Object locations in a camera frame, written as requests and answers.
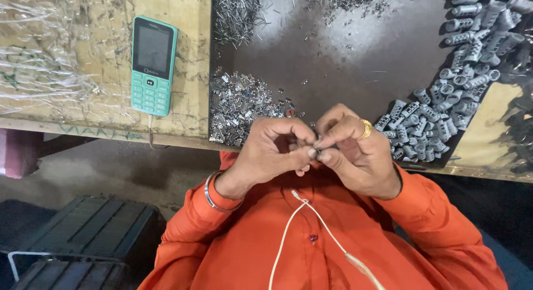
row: orange shirt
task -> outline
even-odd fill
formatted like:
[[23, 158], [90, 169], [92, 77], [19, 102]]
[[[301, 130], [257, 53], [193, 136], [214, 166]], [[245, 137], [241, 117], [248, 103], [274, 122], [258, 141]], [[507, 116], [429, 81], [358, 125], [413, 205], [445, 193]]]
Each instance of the orange shirt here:
[[[236, 157], [221, 152], [221, 169]], [[301, 178], [290, 172], [254, 186], [232, 213], [207, 203], [204, 181], [187, 192], [167, 224], [155, 268], [139, 289], [267, 289], [285, 225], [302, 204], [292, 189], [310, 200], [339, 243], [387, 290], [507, 289], [481, 234], [444, 192], [427, 178], [399, 171], [403, 189], [392, 200], [357, 196], [322, 165]], [[221, 208], [240, 202], [221, 197], [213, 181], [209, 193]], [[394, 234], [391, 217], [418, 249]], [[307, 206], [288, 228], [272, 288], [375, 289]]]

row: white wire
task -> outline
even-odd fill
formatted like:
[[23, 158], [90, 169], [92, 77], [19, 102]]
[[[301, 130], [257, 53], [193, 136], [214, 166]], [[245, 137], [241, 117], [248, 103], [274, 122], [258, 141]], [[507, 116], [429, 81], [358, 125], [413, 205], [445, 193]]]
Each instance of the white wire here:
[[369, 280], [372, 282], [372, 284], [374, 285], [374, 287], [376, 287], [376, 289], [378, 290], [385, 290], [385, 287], [383, 287], [383, 285], [381, 285], [381, 283], [377, 280], [377, 278], [372, 274], [372, 272], [370, 271], [370, 269], [368, 267], [366, 267], [366, 265], [364, 265], [363, 262], [361, 262], [359, 259], [357, 259], [356, 257], [354, 257], [352, 254], [348, 253], [344, 247], [342, 247], [342, 245], [337, 241], [337, 239], [333, 236], [333, 234], [331, 233], [330, 229], [328, 228], [328, 226], [326, 225], [326, 223], [324, 222], [324, 220], [322, 219], [322, 217], [320, 216], [320, 214], [318, 214], [318, 212], [315, 210], [315, 208], [311, 207], [311, 205], [308, 204], [309, 200], [308, 199], [301, 199], [300, 196], [297, 194], [296, 191], [294, 190], [291, 190], [291, 193], [293, 194], [293, 196], [295, 198], [297, 198], [298, 200], [300, 200], [301, 202], [303, 202], [302, 205], [300, 205], [294, 212], [293, 214], [290, 216], [289, 218], [289, 221], [287, 222], [287, 225], [285, 226], [285, 231], [283, 232], [283, 237], [281, 238], [281, 243], [279, 245], [279, 250], [278, 250], [278, 255], [276, 256], [276, 261], [274, 262], [274, 267], [272, 268], [272, 272], [270, 273], [270, 281], [269, 281], [269, 290], [272, 290], [272, 281], [274, 280], [274, 272], [276, 271], [276, 266], [278, 265], [278, 260], [279, 260], [279, 257], [281, 256], [281, 249], [283, 248], [283, 243], [285, 242], [285, 236], [287, 235], [287, 230], [289, 229], [289, 224], [290, 222], [293, 220], [294, 218], [294, 215], [296, 215], [296, 213], [298, 211], [300, 211], [300, 209], [307, 205], [308, 207], [311, 208], [311, 210], [313, 210], [313, 212], [315, 212], [315, 214], [318, 216], [318, 218], [320, 219], [320, 221], [322, 222], [322, 224], [324, 225], [324, 227], [326, 228], [326, 230], [328, 231], [328, 233], [330, 234], [330, 236], [333, 238], [333, 240], [335, 240], [335, 243], [337, 243], [337, 245], [339, 246], [339, 248], [342, 250], [342, 252], [344, 253], [344, 256], [346, 257], [346, 259], [350, 262], [350, 264], [352, 264], [353, 266], [355, 266], [357, 269], [359, 269], [359, 271], [361, 271], [361, 273], [363, 273], [364, 275], [366, 275]]

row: metal bracelet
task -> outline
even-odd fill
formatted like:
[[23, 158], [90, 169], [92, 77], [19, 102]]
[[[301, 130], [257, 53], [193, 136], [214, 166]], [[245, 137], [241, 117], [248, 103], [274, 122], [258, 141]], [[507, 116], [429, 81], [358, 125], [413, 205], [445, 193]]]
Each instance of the metal bracelet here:
[[211, 173], [211, 175], [207, 178], [207, 181], [205, 181], [205, 198], [207, 199], [207, 203], [209, 203], [209, 205], [212, 206], [213, 209], [220, 211], [220, 212], [232, 212], [232, 211], [237, 210], [240, 207], [240, 205], [243, 204], [244, 199], [241, 200], [241, 202], [235, 208], [224, 210], [224, 209], [217, 207], [217, 205], [215, 205], [215, 203], [211, 200], [211, 197], [209, 196], [209, 182], [211, 181], [211, 178], [213, 178], [216, 174], [221, 173], [221, 172], [224, 172], [224, 171], [215, 171]]

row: fingernail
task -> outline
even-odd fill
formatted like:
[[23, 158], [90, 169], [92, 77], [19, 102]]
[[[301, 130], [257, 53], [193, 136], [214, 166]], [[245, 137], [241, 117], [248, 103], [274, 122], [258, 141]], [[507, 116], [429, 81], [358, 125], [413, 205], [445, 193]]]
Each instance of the fingernail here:
[[331, 159], [331, 155], [327, 152], [320, 153], [317, 159], [321, 162], [328, 162]]
[[307, 151], [307, 155], [309, 155], [309, 157], [310, 157], [311, 159], [316, 158], [316, 150], [315, 150], [315, 149], [310, 149], [310, 150], [308, 150], [308, 151]]

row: wrist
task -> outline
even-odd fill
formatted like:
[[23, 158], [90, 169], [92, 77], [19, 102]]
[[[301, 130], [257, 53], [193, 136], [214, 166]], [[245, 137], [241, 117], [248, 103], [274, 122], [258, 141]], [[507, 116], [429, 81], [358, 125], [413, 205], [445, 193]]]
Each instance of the wrist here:
[[244, 198], [246, 193], [255, 185], [236, 170], [230, 167], [218, 175], [214, 181], [215, 190], [224, 198], [238, 200]]

